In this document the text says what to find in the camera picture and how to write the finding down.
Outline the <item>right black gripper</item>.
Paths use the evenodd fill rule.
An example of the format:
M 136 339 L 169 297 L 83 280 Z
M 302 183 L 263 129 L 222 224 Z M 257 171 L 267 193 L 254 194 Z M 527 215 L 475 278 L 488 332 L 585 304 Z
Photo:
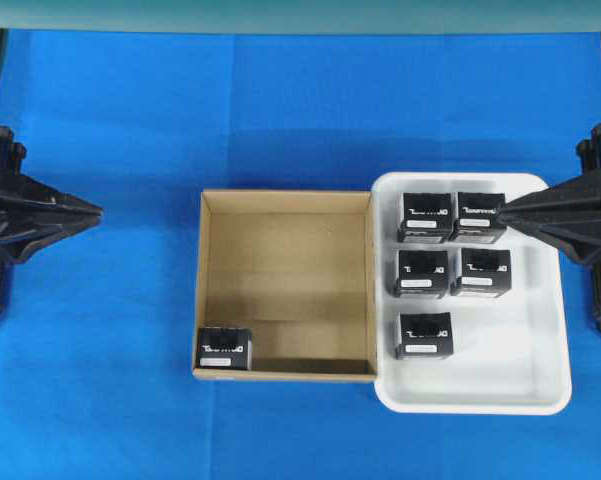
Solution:
M 517 216 L 557 211 L 555 229 Z M 556 248 L 574 263 L 593 265 L 601 259 L 601 169 L 504 204 L 498 221 Z

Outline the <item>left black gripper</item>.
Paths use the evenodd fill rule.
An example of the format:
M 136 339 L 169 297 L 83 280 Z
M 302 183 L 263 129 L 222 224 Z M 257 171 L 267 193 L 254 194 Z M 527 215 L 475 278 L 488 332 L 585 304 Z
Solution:
M 54 212 L 85 216 L 55 224 Z M 0 169 L 0 260 L 23 264 L 40 250 L 98 226 L 102 214 L 95 204 Z

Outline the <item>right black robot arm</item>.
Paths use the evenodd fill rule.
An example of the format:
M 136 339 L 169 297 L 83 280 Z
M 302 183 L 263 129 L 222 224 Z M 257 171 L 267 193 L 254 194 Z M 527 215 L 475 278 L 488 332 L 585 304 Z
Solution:
M 593 315 L 601 333 L 601 123 L 576 146 L 582 174 L 513 200 L 498 219 L 591 269 Z

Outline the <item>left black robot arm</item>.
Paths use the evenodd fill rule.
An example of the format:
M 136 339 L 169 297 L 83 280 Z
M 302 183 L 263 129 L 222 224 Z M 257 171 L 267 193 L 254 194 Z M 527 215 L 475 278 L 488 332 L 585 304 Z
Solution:
M 0 29 L 0 68 L 6 31 Z M 97 226 L 103 210 L 21 172 L 26 147 L 0 126 L 0 312 L 11 269 L 38 251 Z

